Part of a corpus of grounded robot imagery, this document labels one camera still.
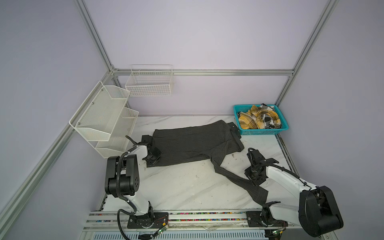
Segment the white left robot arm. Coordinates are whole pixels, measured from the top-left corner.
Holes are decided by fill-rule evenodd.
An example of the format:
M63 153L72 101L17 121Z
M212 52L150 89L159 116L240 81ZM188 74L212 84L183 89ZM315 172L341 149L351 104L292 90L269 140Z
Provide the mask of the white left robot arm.
M144 145L134 145L120 156L107 159L105 192L125 203L118 210L118 217L129 216L129 224L149 228L155 223L155 214L149 200L139 191L139 154L146 153Z

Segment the dark grey pinstriped shirt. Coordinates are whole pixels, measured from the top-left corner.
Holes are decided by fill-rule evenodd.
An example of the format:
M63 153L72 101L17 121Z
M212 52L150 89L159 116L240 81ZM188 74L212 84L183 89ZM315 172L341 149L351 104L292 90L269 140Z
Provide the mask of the dark grey pinstriped shirt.
M246 190L254 202L263 205L268 191L254 186L221 166L227 155L244 150L239 129L234 123L219 120L215 123L180 129L155 130L149 146L161 150L162 156L153 167L165 167L202 160L210 160L217 174Z

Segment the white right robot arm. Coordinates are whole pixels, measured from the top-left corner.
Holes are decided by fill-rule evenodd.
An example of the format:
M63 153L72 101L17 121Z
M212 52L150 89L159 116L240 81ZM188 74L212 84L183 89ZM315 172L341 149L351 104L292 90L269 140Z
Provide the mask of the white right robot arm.
M247 157L251 165L245 169L245 175L255 187L271 179L297 201L294 205L272 201L264 203L260 211L247 212L250 227L279 227L270 233L270 237L280 237L288 224L302 227L311 237L321 237L343 228L344 221L330 188L304 181L279 166L277 160L264 158L256 149L248 148Z

